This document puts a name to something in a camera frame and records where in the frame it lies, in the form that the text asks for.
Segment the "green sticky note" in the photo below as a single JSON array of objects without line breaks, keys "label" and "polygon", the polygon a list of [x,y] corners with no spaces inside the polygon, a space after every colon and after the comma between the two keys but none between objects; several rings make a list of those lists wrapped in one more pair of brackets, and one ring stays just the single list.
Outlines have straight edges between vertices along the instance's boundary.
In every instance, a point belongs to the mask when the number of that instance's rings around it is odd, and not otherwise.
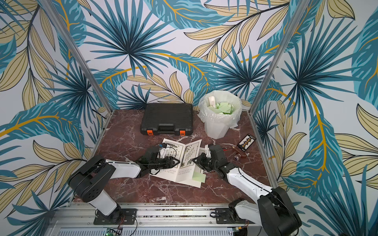
[{"label": "green sticky note", "polygon": [[206,174],[199,173],[199,172],[194,172],[192,180],[196,181],[196,182],[200,182],[200,183],[205,183],[205,181],[206,181]]}]

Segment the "green cover picture book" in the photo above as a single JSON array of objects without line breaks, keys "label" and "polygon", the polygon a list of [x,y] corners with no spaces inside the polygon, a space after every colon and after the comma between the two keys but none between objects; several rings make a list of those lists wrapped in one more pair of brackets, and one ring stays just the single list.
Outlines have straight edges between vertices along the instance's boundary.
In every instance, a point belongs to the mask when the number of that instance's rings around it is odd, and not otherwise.
[{"label": "green cover picture book", "polygon": [[163,169],[159,173],[151,173],[151,175],[175,183],[200,188],[202,183],[193,181],[192,177],[194,172],[203,173],[203,171],[196,169],[192,159],[203,153],[201,142],[202,140],[200,139],[189,144],[182,144],[173,140],[163,139],[162,143],[166,143],[167,148],[161,148],[158,157],[173,156],[180,161],[180,164],[175,168]]}]

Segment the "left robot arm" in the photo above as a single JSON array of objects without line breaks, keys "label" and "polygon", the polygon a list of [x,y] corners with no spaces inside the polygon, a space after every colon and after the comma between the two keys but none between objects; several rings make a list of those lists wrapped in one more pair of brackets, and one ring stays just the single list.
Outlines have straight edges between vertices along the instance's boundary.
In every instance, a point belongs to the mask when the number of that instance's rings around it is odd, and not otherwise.
[{"label": "left robot arm", "polygon": [[153,146],[136,161],[114,161],[92,157],[81,168],[74,172],[67,183],[74,193],[84,202],[96,208],[99,215],[112,223],[118,223],[123,218],[121,207],[104,190],[111,179],[138,179],[152,170],[171,169],[180,164],[175,156],[160,156],[160,150],[166,145]]}]

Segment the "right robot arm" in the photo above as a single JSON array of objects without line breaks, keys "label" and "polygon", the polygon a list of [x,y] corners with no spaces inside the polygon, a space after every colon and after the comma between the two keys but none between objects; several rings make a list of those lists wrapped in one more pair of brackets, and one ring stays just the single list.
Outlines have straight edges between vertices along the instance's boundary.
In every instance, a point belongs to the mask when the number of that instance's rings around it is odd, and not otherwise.
[{"label": "right robot arm", "polygon": [[250,203],[239,198],[228,208],[216,209],[211,216],[219,224],[249,222],[261,226],[269,236],[298,235],[302,221],[283,188],[272,188],[247,175],[226,159],[220,145],[210,146],[209,151],[210,156],[202,153],[192,162],[207,172],[217,173],[220,179],[238,188],[253,201]]}]

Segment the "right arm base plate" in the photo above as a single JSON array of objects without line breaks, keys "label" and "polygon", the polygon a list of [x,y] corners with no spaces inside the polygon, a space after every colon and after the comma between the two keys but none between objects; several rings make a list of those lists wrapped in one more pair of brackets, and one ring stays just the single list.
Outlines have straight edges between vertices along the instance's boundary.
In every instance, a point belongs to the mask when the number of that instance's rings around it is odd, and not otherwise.
[{"label": "right arm base plate", "polygon": [[210,212],[210,217],[216,220],[217,224],[245,224],[248,225],[250,221],[241,219],[230,208],[216,208]]}]

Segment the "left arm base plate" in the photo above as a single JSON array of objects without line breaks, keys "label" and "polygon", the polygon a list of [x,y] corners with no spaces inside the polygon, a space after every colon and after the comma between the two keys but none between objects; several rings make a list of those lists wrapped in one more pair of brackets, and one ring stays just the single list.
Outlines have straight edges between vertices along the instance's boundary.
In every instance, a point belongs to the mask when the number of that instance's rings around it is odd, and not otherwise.
[{"label": "left arm base plate", "polygon": [[136,208],[116,208],[108,216],[95,211],[94,225],[133,225],[135,223]]}]

